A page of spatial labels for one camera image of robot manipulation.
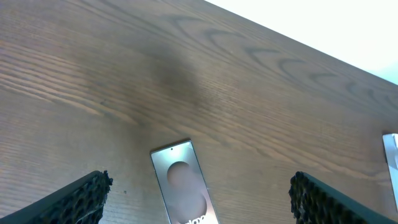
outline white wall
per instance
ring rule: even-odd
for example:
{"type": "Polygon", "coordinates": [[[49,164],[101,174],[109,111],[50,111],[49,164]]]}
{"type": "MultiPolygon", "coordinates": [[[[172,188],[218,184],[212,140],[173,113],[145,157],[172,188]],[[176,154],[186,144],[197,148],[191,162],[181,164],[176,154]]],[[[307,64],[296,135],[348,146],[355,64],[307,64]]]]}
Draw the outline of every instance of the white wall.
{"type": "Polygon", "coordinates": [[[398,0],[207,0],[398,84],[398,0]]]}

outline wood grain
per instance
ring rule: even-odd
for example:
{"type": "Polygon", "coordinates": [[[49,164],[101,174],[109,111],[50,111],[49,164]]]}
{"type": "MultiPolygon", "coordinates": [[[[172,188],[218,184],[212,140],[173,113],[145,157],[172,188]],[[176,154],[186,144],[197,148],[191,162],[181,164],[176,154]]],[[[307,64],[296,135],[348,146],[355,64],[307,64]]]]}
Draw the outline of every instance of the wood grain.
{"type": "Polygon", "coordinates": [[[398,220],[396,85],[199,0],[2,0],[0,24],[0,217],[107,169],[102,223],[167,223],[149,151],[190,137],[221,223],[294,223],[297,170],[398,220]]]}

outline metallic phone case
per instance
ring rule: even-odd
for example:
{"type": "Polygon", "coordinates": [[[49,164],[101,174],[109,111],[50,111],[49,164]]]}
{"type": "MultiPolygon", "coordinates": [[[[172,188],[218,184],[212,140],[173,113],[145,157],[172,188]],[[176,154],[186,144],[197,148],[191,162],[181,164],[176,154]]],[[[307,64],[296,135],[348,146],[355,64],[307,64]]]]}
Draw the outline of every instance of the metallic phone case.
{"type": "Polygon", "coordinates": [[[171,224],[219,224],[191,141],[151,158],[171,224]]]}

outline black mesh object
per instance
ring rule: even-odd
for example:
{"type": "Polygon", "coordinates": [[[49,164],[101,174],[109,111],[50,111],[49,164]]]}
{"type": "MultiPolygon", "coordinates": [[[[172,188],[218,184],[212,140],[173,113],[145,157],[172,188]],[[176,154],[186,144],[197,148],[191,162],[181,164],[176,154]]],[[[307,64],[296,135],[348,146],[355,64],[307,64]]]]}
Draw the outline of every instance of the black mesh object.
{"type": "Polygon", "coordinates": [[[396,223],[304,172],[290,180],[289,195],[297,223],[396,223]]]}
{"type": "Polygon", "coordinates": [[[94,171],[0,219],[0,224],[97,224],[112,181],[106,171],[94,171]]]}

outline silver phone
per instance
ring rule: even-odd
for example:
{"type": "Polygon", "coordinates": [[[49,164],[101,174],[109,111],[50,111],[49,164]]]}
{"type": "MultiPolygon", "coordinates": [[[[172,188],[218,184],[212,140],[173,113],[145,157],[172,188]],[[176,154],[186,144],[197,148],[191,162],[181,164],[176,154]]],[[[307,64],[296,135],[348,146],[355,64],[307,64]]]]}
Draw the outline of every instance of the silver phone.
{"type": "Polygon", "coordinates": [[[191,140],[150,156],[170,224],[219,224],[191,140]]]}

